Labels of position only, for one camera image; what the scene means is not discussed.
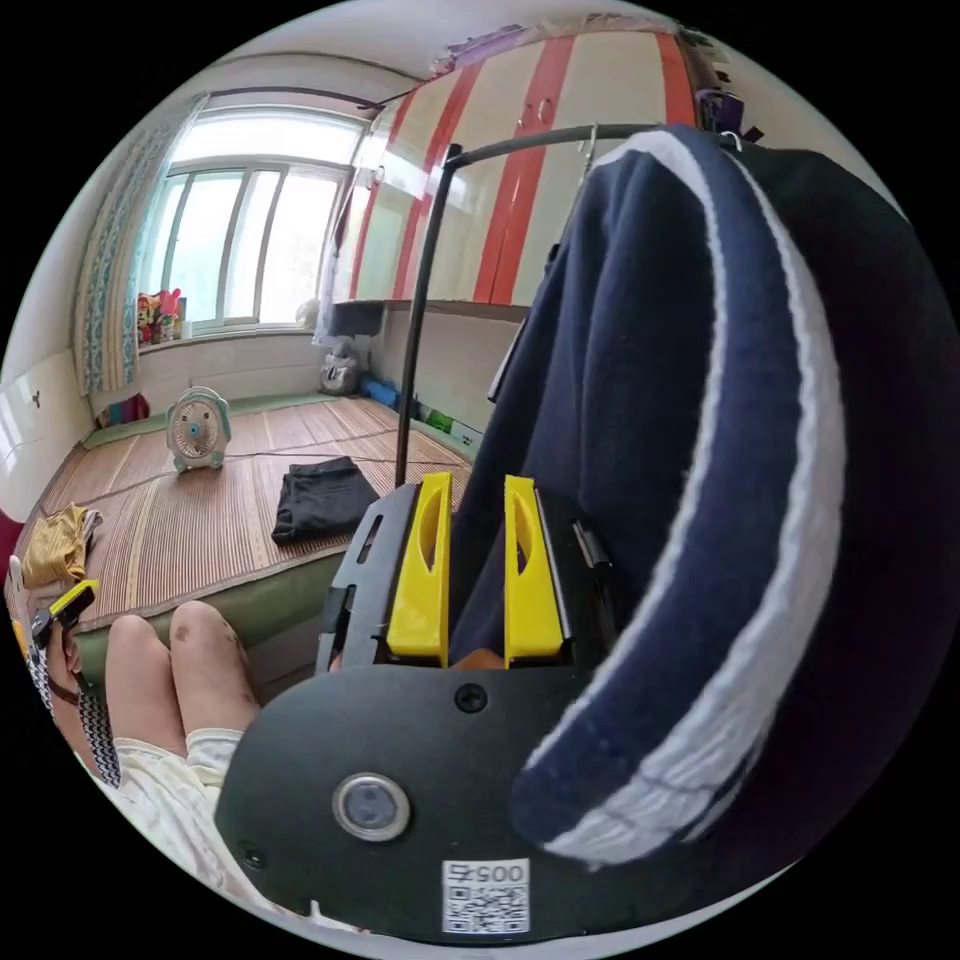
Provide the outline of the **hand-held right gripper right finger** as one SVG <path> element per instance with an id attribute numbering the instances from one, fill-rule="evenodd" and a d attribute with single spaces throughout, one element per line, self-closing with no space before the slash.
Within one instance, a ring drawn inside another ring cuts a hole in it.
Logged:
<path id="1" fill-rule="evenodd" d="M 506 476 L 504 653 L 557 655 L 564 635 L 532 479 Z"/>

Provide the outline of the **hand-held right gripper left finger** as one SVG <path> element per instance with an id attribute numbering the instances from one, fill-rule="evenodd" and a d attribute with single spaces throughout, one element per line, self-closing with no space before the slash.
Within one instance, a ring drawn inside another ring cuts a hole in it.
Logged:
<path id="1" fill-rule="evenodd" d="M 452 495 L 449 472 L 425 474 L 417 490 L 387 631 L 393 654 L 449 652 Z"/>

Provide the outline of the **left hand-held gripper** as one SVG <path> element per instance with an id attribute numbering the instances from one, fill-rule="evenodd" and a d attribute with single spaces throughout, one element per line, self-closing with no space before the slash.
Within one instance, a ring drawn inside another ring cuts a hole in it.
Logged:
<path id="1" fill-rule="evenodd" d="M 45 650 L 62 627 L 76 627 L 84 612 L 93 605 L 99 581 L 85 579 L 57 598 L 50 607 L 39 609 L 31 622 L 31 644 Z"/>

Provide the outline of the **person's left hand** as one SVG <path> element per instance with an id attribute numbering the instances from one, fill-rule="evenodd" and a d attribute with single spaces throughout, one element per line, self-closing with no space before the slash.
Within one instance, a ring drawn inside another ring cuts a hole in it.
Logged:
<path id="1" fill-rule="evenodd" d="M 78 707 L 81 699 L 80 660 L 69 633 L 56 632 L 46 647 L 48 687 L 58 700 Z"/>

